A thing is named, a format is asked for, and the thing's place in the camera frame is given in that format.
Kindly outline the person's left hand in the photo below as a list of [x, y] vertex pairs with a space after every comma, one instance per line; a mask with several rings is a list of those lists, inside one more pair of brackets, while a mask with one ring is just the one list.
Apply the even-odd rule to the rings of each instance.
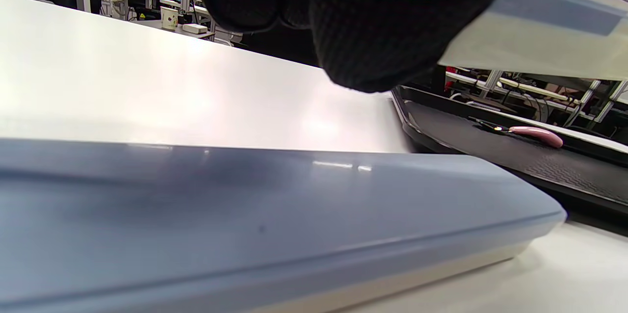
[[494, 0], [203, 0], [248, 49], [323, 69], [379, 93], [430, 79], [454, 38]]

